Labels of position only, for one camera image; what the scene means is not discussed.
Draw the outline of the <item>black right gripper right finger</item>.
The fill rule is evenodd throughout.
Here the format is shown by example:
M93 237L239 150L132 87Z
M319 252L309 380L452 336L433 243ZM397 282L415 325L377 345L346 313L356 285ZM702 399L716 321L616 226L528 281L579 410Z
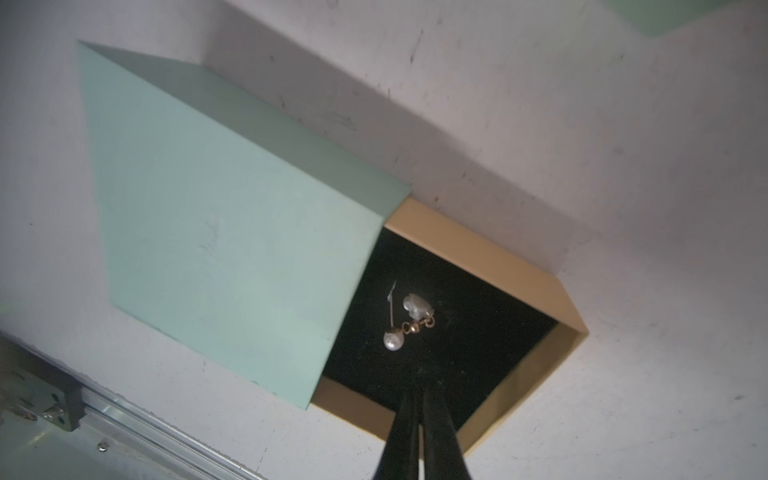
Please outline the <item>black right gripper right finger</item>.
M422 375L425 479L470 480L447 402L434 378Z

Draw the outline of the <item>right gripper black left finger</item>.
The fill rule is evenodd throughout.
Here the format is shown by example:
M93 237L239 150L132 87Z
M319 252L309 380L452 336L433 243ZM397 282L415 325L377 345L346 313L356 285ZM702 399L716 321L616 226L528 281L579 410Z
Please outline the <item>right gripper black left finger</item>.
M419 478L421 402L420 378L414 376L393 420L374 480Z

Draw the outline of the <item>pearl flower drop earring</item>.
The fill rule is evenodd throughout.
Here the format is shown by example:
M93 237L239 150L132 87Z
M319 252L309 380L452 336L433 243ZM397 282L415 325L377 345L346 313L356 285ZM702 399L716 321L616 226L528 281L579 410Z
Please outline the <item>pearl flower drop earring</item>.
M436 325L435 309L427 300L415 293L410 293L403 298L402 306L408 314L408 320L397 325L394 318L396 286L397 281L394 281L386 297L389 328L382 337L385 348L391 352L400 350L408 335L418 334Z

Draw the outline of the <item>mint green drawer jewelry box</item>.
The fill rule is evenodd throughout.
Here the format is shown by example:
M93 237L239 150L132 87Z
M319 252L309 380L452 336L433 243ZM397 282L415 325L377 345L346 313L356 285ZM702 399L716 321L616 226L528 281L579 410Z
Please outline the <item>mint green drawer jewelry box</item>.
M722 8L728 0L606 0L622 20L646 36L658 36Z

